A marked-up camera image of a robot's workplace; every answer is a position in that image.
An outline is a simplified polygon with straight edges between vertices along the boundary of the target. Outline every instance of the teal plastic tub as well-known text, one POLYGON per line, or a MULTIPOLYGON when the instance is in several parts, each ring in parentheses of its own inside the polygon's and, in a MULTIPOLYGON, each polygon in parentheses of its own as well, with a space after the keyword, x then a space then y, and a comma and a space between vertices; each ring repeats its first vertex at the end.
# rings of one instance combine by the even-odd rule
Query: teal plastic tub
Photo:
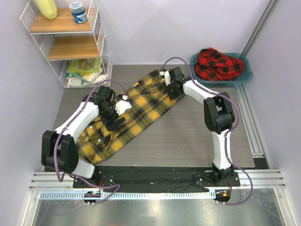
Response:
POLYGON ((245 63, 245 68, 242 73, 233 81, 206 81, 202 80, 200 77, 196 76, 195 74, 195 66, 198 60, 198 53, 193 55, 190 60, 190 68, 193 77, 202 85, 206 87, 238 87, 242 84, 248 82, 252 78, 252 71, 249 66, 248 60, 238 53, 224 53, 230 57, 234 57, 236 59, 241 59, 245 63))

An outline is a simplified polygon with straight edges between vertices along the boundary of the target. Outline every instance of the jar lid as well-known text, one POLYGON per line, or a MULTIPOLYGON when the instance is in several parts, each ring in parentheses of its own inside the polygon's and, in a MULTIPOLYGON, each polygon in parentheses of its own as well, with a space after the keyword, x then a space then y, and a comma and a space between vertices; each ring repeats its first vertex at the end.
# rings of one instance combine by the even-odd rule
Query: jar lid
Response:
POLYGON ((70 4, 71 9, 79 9, 81 7, 83 7, 83 3, 80 1, 76 1, 70 4))

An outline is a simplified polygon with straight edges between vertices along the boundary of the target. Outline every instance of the black mounting plate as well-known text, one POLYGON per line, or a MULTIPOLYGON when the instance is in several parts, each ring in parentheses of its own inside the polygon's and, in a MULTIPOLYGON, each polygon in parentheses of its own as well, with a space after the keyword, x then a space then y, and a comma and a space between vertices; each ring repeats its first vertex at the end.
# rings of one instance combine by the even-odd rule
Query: black mounting plate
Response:
MULTIPOLYGON (((229 183, 217 185, 210 168, 202 167, 127 167, 96 166, 103 186, 121 184, 119 192, 126 193, 191 193, 207 192, 210 187, 229 187, 229 183)), ((238 174, 230 178, 231 186, 240 186, 238 174)), ((74 188, 90 188, 81 180, 74 188)))

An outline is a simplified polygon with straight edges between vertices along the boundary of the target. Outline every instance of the white wire shelf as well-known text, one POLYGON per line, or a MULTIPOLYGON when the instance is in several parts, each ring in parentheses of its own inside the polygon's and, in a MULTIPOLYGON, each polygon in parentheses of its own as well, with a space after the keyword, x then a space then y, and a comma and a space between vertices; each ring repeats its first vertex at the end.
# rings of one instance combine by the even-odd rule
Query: white wire shelf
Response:
POLYGON ((34 0, 29 0, 20 19, 31 34, 92 33, 99 18, 96 0, 82 0, 88 21, 77 24, 73 21, 69 5, 74 0, 55 0, 58 17, 48 20, 40 13, 34 0))
POLYGON ((73 21, 69 9, 72 2, 74 0, 55 0, 58 17, 47 20, 41 15, 34 0, 29 0, 20 16, 22 23, 65 88, 67 88, 67 69, 72 59, 101 58, 102 75, 111 78, 112 72, 96 0, 81 0, 88 17, 88 21, 83 24, 73 21))

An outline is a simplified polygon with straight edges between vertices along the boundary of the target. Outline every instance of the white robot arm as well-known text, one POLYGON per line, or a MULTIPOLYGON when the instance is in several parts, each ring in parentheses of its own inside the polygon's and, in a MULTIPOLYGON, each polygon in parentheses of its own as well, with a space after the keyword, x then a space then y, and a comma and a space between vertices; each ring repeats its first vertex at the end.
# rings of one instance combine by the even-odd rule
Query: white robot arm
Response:
POLYGON ((113 131, 125 121, 123 117, 119 117, 132 106, 125 100, 115 103, 114 98, 111 100, 113 96, 115 98, 112 89, 101 86, 88 102, 88 95, 82 100, 78 109, 63 125, 55 131, 47 130, 42 138, 42 165, 54 169, 54 146, 58 135, 62 133, 61 148, 57 152, 59 170, 84 178, 97 177, 99 174, 94 173, 94 165, 79 157, 76 142, 82 131, 97 116, 100 116, 108 131, 113 131))
POLYGON ((230 142, 225 143, 225 139, 230 140, 230 132, 228 131, 232 128, 232 124, 235 121, 231 103, 220 96, 212 94, 214 93, 213 91, 205 91, 209 89, 197 81, 185 78, 179 67, 160 74, 165 77, 165 88, 170 99, 176 99, 180 95, 186 94, 204 105, 205 124, 213 136, 213 172, 215 181, 217 183, 227 181, 234 173, 234 167, 226 156, 227 151, 228 158, 231 160, 230 142))

